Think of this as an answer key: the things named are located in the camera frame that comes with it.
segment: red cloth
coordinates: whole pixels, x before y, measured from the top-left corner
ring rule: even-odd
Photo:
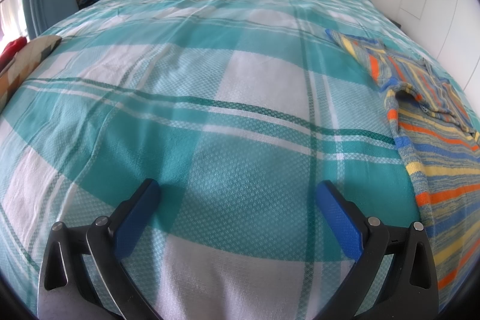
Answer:
[[[15,54],[26,45],[26,37],[19,37],[18,39],[13,40],[7,44],[2,54],[0,55],[0,72],[5,68],[5,66],[10,62],[10,60],[14,58]]]

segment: sheer white curtain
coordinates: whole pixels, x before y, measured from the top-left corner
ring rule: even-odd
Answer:
[[[0,0],[0,23],[3,37],[0,42],[0,52],[12,40],[27,36],[22,0]]]

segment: teal and white checkered blanket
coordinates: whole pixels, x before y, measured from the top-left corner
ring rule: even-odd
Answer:
[[[145,178],[163,198],[125,266],[166,319],[311,319],[352,265],[323,179],[419,219],[378,88],[326,28],[422,53],[369,0],[102,0],[49,29],[61,45],[0,120],[0,267],[27,305],[52,223]]]

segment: metal pin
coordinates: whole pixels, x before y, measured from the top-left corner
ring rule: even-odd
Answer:
[[[423,224],[420,222],[420,221],[416,221],[413,223],[413,227],[417,230],[417,231],[423,231]]]
[[[97,219],[95,220],[95,225],[104,226],[108,221],[109,221],[109,218],[107,216],[100,216],[100,217],[97,217]]]
[[[379,226],[380,225],[380,220],[376,217],[369,217],[368,218],[368,224],[371,226]]]
[[[56,223],[54,223],[52,225],[52,230],[53,231],[58,231],[58,230],[62,229],[62,226],[63,226],[63,223],[61,221],[57,221]]]

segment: pillow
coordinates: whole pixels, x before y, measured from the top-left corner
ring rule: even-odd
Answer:
[[[0,112],[22,82],[53,52],[60,36],[41,36],[27,43],[12,60],[9,69],[0,76]]]

